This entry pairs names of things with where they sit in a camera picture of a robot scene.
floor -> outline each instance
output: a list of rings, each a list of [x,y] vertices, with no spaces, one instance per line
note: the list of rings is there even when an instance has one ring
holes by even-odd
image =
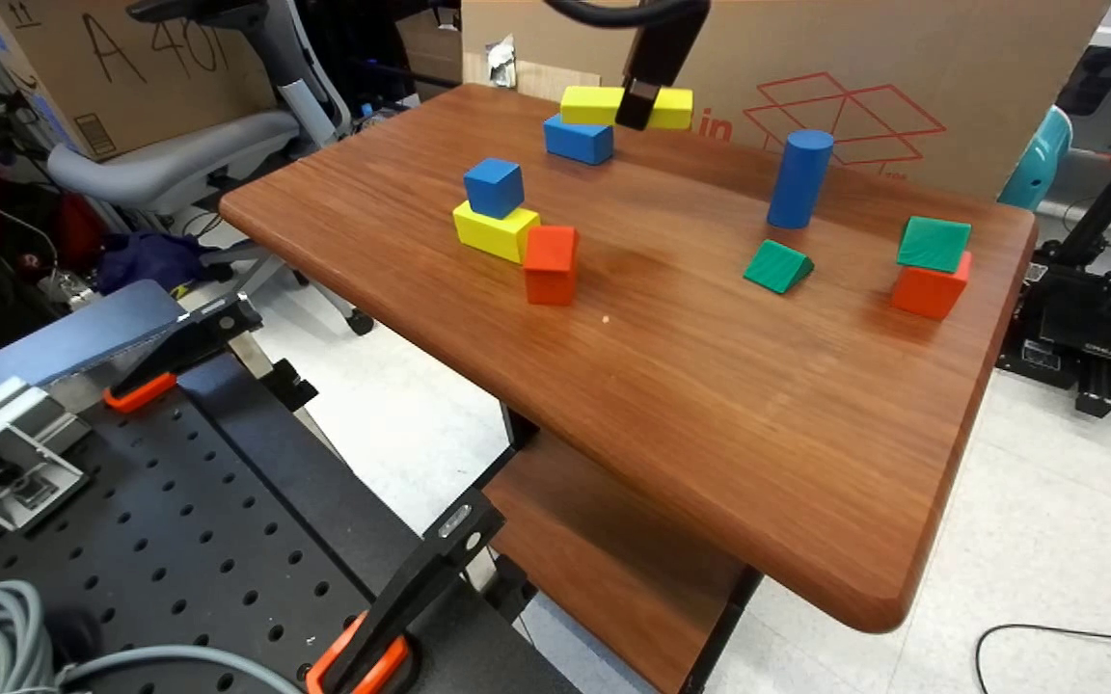
[[[390,329],[353,337],[320,292],[284,282],[254,306],[257,347],[320,386],[311,422],[413,529],[507,449],[498,403]],[[1075,418],[1070,392],[994,371],[908,625],[863,635],[763,584],[711,692],[976,692],[971,646],[1001,621],[1111,634],[1111,418]],[[582,692],[646,692],[553,602],[519,628]],[[1111,692],[1111,646],[1001,634],[984,674],[992,692],[1096,694]]]

green block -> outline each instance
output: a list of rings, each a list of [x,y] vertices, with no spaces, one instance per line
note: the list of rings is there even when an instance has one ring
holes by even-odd
[[[763,284],[773,292],[790,292],[803,278],[816,274],[816,259],[807,259],[796,247],[783,247],[776,241],[763,241],[753,255],[753,264],[746,266],[746,278],[753,284]]]
[[[971,224],[909,216],[899,245],[899,266],[952,274],[971,245]]]

orange block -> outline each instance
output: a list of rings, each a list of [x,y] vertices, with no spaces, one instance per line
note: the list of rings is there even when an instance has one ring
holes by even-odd
[[[891,306],[899,311],[945,319],[958,299],[966,292],[969,278],[971,278],[971,252],[966,252],[952,274],[908,266],[894,282]]]
[[[579,232],[569,224],[539,224],[525,241],[525,299],[528,306],[570,306],[574,299]]]

gray cable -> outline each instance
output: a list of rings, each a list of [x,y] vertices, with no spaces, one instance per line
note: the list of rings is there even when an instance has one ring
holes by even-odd
[[[34,227],[34,224],[12,216],[8,210],[0,210],[0,219],[25,227],[25,232],[31,232],[31,237],[39,237],[39,241],[48,245],[48,252],[52,252],[52,274],[58,269],[58,247],[54,247],[54,241],[52,241],[41,227]]]
[[[264,687],[278,694],[297,694],[293,684],[275,674],[264,662],[250,662],[234,652],[221,649],[192,649],[192,646],[153,646],[153,649],[130,649],[130,652],[111,652],[88,662],[74,662],[54,674],[54,656],[52,656],[52,635],[41,628],[41,598],[27,584],[0,584],[0,694],[61,694],[61,687],[79,678],[93,678],[101,673],[119,673],[119,666],[139,666],[139,662],[160,662],[160,658],[196,658],[196,662],[218,662],[233,666],[238,674],[257,678]]]

yellow block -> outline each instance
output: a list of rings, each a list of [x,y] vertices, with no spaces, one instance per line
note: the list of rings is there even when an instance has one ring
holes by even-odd
[[[558,98],[558,119],[569,125],[619,125],[624,90],[570,86]],[[686,133],[693,125],[691,90],[660,90],[655,112],[650,115],[654,133]]]
[[[539,211],[515,210],[507,219],[498,219],[498,216],[480,216],[472,202],[463,202],[453,210],[453,224],[454,224],[459,245],[498,255],[507,264],[521,264],[525,241],[539,224]]]

